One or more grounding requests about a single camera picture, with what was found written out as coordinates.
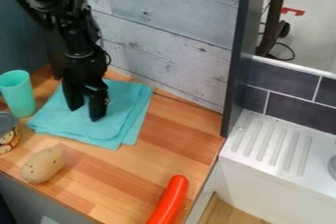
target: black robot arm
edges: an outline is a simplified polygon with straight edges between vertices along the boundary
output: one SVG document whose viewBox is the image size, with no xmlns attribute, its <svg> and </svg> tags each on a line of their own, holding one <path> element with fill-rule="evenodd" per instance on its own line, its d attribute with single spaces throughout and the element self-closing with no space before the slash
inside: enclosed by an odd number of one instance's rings
<svg viewBox="0 0 336 224">
<path fill-rule="evenodd" d="M 108 54 L 96 42 L 99 29 L 85 0 L 16 0 L 41 26 L 57 30 L 66 45 L 68 66 L 63 71 L 63 91 L 71 110 L 84 105 L 89 97 L 92 121 L 104 117 L 109 101 L 102 78 Z"/>
</svg>

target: teal cup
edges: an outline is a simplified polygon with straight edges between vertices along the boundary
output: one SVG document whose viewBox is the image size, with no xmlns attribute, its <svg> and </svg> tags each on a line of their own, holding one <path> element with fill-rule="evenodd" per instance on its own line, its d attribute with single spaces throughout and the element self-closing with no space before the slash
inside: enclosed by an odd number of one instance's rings
<svg viewBox="0 0 336 224">
<path fill-rule="evenodd" d="M 34 113 L 36 104 L 28 72 L 16 70 L 1 75 L 0 91 L 17 118 L 25 118 Z"/>
</svg>

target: orange carrot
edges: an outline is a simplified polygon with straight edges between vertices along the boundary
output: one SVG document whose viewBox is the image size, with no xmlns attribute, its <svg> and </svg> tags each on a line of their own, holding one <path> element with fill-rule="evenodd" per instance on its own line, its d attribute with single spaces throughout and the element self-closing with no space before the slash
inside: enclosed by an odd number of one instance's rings
<svg viewBox="0 0 336 224">
<path fill-rule="evenodd" d="M 174 223 L 187 197 L 188 188 L 189 181 L 186 177 L 182 175 L 172 177 L 156 209 L 148 219 L 147 224 Z"/>
</svg>

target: tin can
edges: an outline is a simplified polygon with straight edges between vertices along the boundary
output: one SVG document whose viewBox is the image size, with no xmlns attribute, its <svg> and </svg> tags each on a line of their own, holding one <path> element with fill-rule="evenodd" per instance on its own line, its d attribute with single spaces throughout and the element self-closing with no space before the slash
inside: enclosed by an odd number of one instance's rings
<svg viewBox="0 0 336 224">
<path fill-rule="evenodd" d="M 13 149 L 20 139 L 19 120 L 8 112 L 0 111 L 0 154 Z"/>
</svg>

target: folded towel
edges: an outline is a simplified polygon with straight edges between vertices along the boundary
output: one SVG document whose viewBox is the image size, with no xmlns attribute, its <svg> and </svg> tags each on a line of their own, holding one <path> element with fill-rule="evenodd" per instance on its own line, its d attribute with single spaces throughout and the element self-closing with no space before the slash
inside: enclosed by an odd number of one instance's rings
<svg viewBox="0 0 336 224">
<path fill-rule="evenodd" d="M 70 111 L 62 87 L 58 86 L 46 104 L 28 122 L 28 126 L 39 134 L 65 137 L 114 150 L 121 143 L 135 144 L 149 105 L 151 87 L 104 81 L 109 87 L 111 101 L 106 116 L 99 121 L 90 121 L 87 98 L 85 106 Z"/>
</svg>

